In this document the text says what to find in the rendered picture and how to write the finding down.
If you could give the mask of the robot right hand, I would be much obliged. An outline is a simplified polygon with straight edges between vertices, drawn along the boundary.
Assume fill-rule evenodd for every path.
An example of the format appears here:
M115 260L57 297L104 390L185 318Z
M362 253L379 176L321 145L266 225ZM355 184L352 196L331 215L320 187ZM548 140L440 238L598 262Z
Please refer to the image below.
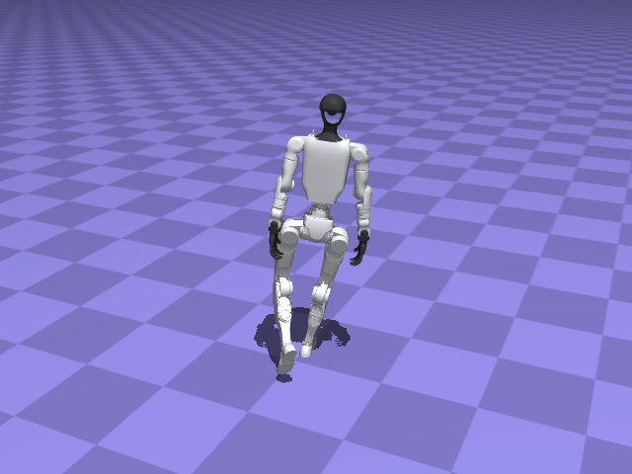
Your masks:
M360 236L357 235L357 239L359 240L359 245L354 249L354 251L358 250L358 253L354 258L350 259L351 261L353 261L353 262L350 262L352 266L357 266L360 264L363 254L365 253L366 243L369 240L369 237L367 236L368 236L367 230L361 230Z

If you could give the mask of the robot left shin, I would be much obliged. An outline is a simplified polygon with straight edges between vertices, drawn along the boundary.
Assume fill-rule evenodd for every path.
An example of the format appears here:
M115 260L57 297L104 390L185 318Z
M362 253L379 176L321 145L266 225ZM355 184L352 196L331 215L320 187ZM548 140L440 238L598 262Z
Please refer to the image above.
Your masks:
M291 297L280 297L278 280L275 280L273 284L273 297L276 325L279 329L282 349L285 344L290 344Z

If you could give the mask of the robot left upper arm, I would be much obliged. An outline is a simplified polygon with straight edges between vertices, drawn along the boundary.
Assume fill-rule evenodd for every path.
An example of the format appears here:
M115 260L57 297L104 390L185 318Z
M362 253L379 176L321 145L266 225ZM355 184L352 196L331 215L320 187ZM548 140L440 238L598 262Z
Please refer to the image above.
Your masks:
M294 188L294 173L299 161L298 153L303 151L303 145L307 136L294 136L289 139L282 162L282 175L280 190L290 192Z

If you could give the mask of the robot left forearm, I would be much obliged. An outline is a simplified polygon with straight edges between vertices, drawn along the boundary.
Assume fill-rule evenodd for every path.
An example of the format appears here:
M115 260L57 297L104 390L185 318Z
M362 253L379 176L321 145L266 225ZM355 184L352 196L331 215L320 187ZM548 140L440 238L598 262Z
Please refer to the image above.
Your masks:
M269 221L269 226L271 227L271 222L276 221L279 229L282 225L282 218L285 211L286 201L288 200L288 195L280 191L281 186L281 176L279 176L276 180L276 189L274 194L274 202L271 210L271 219Z

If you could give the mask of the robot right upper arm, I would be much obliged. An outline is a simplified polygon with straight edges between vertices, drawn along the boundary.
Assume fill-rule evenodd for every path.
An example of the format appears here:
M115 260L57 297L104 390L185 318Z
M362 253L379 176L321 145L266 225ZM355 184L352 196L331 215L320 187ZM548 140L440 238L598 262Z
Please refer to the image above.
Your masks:
M364 192L367 187L369 177L368 165L368 149L360 143L350 142L351 158L355 161L354 178L355 187L353 190L354 197L364 199Z

